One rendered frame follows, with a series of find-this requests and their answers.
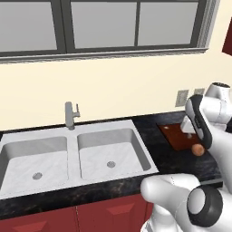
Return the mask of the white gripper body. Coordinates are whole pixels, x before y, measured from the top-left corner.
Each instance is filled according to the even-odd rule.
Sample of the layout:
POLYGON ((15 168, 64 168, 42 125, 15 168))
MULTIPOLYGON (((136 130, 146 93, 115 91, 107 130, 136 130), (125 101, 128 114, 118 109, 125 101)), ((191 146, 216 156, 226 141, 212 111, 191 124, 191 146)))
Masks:
POLYGON ((185 116, 183 118, 183 121, 182 123, 180 124, 180 129, 183 133, 190 133, 190 134, 194 134, 195 133, 195 130, 192 126, 192 123, 189 119, 188 116, 185 116))

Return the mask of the dark red tray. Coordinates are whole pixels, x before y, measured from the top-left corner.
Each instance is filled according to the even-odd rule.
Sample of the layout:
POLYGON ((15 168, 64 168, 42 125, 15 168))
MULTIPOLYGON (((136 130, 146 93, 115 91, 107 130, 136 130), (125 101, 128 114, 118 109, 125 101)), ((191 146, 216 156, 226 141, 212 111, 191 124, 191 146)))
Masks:
POLYGON ((188 139, 187 133, 181 131, 179 123, 159 125, 159 129, 170 146, 176 151, 190 149, 194 144, 199 143, 196 134, 192 134, 192 138, 188 139))

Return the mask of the round orange-brown produce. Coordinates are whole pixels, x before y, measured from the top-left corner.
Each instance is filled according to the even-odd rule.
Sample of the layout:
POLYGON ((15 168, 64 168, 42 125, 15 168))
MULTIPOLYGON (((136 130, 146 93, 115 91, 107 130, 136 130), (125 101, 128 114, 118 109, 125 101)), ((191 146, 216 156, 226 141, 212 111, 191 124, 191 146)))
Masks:
POLYGON ((202 156, 205 153, 205 148, 201 144, 194 144, 191 148, 195 156, 202 156))

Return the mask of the white double sink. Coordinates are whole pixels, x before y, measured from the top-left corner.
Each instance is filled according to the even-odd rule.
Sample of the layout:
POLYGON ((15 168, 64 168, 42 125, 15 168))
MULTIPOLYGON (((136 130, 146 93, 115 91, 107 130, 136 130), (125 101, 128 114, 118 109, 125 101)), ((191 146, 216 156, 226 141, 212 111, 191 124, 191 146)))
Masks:
POLYGON ((0 199, 158 171, 131 120, 6 133, 0 199))

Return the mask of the grey sink faucet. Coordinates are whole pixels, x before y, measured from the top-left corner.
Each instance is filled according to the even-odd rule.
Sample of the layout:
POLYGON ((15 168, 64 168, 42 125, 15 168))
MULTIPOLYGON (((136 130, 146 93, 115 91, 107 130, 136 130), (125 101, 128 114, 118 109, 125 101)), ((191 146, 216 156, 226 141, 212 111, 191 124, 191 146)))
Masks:
POLYGON ((74 119, 80 117, 79 107, 73 110, 73 104, 70 101, 65 103, 65 125, 70 130, 74 130, 74 119))

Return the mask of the red cupboard door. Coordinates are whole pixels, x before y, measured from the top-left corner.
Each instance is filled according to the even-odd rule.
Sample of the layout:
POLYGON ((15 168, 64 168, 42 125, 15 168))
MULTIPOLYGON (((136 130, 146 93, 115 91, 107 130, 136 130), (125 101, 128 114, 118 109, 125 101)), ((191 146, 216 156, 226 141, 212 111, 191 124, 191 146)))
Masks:
POLYGON ((145 218, 144 218, 144 222, 146 222, 151 214, 152 214, 152 209, 153 209, 153 203, 146 203, 146 210, 145 210, 145 218))
POLYGON ((79 232, 75 208, 0 220, 0 232, 79 232))
POLYGON ((80 205, 80 232, 140 232, 146 205, 141 194, 80 205))

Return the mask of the grey framed window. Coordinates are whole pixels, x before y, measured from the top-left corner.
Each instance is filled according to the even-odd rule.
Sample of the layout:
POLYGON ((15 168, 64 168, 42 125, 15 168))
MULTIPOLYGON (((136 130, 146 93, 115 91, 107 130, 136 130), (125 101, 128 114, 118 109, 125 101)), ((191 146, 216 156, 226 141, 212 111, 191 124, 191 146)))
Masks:
POLYGON ((220 0, 0 0, 0 63, 204 53, 220 0))

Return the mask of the dark red wall cupboard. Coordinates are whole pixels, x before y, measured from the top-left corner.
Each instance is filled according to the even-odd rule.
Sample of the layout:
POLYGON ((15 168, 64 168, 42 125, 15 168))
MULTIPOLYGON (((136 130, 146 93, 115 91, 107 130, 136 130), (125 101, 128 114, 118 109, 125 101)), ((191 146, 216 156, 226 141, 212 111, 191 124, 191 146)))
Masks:
POLYGON ((232 56, 232 17, 229 22, 226 38, 222 47, 222 52, 232 56))

